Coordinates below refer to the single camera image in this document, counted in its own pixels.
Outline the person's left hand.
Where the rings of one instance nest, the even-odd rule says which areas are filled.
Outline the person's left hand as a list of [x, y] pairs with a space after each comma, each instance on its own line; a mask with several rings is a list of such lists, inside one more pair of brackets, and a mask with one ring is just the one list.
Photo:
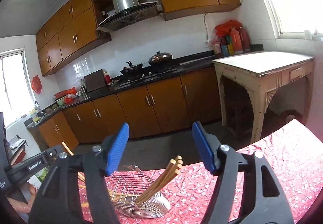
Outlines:
[[30, 213], [30, 211], [31, 211], [31, 208], [32, 208], [33, 203], [36, 198], [37, 191], [36, 191], [35, 187], [32, 184], [30, 184], [29, 182], [25, 182], [22, 185], [22, 187], [28, 188], [28, 191], [30, 194], [30, 198], [27, 203], [17, 201], [11, 197], [7, 197], [7, 199], [9, 201], [9, 203], [11, 204], [11, 206], [15, 209], [16, 212], [27, 214], [27, 213]]

